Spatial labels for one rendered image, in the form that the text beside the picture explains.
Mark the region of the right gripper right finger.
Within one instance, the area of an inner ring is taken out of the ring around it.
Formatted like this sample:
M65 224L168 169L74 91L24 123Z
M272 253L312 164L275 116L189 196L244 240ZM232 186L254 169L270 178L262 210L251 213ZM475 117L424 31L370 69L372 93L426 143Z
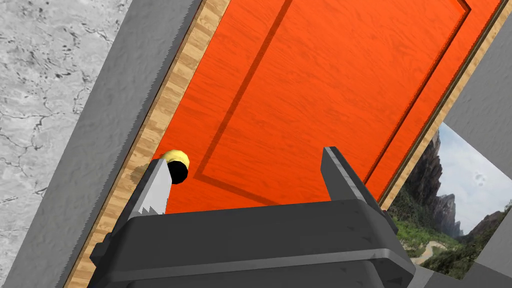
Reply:
M320 171L332 201L357 199L371 208L379 207L357 173L335 146L323 148Z

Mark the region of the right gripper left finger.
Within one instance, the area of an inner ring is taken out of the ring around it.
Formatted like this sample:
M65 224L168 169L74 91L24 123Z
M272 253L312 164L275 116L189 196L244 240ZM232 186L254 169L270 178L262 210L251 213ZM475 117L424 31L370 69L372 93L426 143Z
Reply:
M164 159L152 160L126 205L128 218L163 214L171 186L167 162Z

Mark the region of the yellow and black door knob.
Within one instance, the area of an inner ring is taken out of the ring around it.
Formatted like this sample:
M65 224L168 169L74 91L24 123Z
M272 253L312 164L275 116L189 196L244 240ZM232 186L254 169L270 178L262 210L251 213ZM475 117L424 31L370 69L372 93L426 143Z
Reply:
M189 173L190 160L185 152L182 150L169 150L165 152L161 159L165 160L173 185L183 183Z

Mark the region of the orange wooden door leaf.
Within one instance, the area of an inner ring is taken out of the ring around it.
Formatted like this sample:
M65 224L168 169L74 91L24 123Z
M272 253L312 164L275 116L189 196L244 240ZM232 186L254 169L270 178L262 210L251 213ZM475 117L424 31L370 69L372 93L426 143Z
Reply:
M321 202L335 146L377 199L501 0L230 0L157 148L167 213Z

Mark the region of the mountain landscape wall picture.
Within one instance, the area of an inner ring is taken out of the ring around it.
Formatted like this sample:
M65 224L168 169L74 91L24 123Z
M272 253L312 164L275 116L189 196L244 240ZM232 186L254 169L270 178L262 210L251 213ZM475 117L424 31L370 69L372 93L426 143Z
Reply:
M388 209L418 266L461 280L512 208L512 178L441 124Z

